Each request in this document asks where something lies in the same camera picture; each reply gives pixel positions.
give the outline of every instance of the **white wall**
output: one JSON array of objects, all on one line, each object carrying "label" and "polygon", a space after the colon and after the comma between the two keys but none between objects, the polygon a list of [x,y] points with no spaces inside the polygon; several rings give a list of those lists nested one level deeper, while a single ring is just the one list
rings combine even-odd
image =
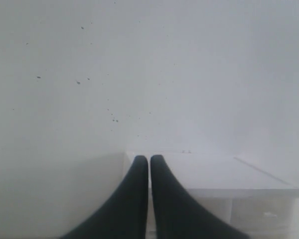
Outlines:
[{"label": "white wall", "polygon": [[299,1],[0,0],[0,237],[79,223],[125,149],[299,181]]}]

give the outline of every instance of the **white drawer unit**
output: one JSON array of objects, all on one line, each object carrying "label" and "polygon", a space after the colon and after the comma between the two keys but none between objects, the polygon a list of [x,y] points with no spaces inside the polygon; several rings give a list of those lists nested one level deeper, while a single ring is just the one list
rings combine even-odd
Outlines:
[{"label": "white drawer unit", "polygon": [[[299,239],[299,186],[245,161],[194,153],[131,152],[124,175],[136,155],[148,160],[162,154],[171,171],[207,210],[253,239]],[[149,178],[147,238],[155,238]]]}]

